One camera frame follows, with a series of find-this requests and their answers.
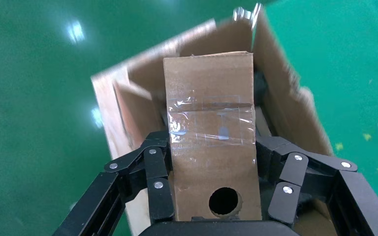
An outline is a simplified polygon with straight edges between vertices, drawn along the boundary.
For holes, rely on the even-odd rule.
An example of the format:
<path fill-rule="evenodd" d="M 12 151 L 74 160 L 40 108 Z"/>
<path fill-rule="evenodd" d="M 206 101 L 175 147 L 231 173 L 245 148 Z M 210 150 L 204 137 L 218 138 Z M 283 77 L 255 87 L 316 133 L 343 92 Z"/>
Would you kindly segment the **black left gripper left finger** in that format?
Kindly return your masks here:
<path fill-rule="evenodd" d="M 111 236 L 126 203 L 143 189 L 148 190 L 150 223 L 172 222 L 170 169 L 169 135 L 150 133 L 138 149 L 104 166 L 54 235 Z"/>

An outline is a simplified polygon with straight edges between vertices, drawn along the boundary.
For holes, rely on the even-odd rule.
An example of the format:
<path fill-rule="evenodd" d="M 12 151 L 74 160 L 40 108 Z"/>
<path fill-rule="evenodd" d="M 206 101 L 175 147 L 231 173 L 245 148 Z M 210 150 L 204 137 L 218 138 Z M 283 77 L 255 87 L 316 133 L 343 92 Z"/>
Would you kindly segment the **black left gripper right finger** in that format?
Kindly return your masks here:
<path fill-rule="evenodd" d="M 294 226 L 301 197 L 327 205 L 339 236 L 378 236 L 378 196 L 351 161 L 305 151 L 281 137 L 256 139 L 257 169 L 275 186 L 267 214 Z"/>

